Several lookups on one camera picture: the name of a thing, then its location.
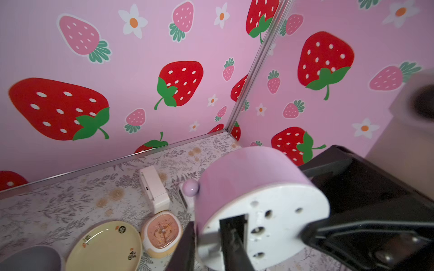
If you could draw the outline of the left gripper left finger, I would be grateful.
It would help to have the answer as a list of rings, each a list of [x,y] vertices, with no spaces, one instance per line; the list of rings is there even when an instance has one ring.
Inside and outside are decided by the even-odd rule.
[[[194,222],[190,221],[165,271],[194,271],[195,247]]]

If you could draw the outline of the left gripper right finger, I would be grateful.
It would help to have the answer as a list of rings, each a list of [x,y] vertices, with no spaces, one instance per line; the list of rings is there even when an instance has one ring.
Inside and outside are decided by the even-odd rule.
[[[338,145],[300,170],[331,209],[304,228],[304,244],[353,271],[433,270],[433,200]]]

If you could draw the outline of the pink round alarm clock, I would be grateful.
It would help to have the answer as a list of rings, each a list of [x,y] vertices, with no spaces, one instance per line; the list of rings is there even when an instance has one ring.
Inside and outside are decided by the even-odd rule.
[[[256,270],[304,248],[304,227],[330,215],[326,196],[282,152],[245,147],[219,158],[183,194],[194,201],[196,254],[210,269],[224,268],[220,223],[241,219],[241,240]]]

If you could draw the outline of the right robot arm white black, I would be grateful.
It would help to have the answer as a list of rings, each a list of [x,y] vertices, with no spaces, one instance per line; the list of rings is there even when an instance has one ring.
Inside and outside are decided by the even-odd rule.
[[[392,120],[366,158],[434,197],[434,70],[411,77],[390,108]]]

